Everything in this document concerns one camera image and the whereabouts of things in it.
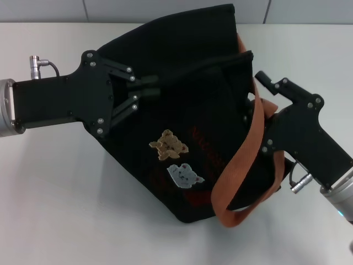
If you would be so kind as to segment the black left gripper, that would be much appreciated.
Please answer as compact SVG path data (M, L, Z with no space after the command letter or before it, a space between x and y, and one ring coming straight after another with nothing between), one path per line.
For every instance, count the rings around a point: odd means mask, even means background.
M113 88L145 87L157 81L156 75L139 77L132 66L102 59L88 50L70 75L16 82L15 118L26 129L78 121L94 137L104 137L110 127L139 109L141 99L155 100L161 94L159 88L132 91L113 109Z

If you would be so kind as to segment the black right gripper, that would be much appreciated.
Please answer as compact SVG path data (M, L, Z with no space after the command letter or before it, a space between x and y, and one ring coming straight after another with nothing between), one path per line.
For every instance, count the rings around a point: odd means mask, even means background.
M255 78L272 95L280 94L293 103L275 114L267 125L261 151L272 155L285 151L298 161L322 186L330 188L352 168L352 158L319 124L319 112L324 100L310 94L287 78L272 83L263 71ZM247 98L243 107L243 122L251 124L254 100Z

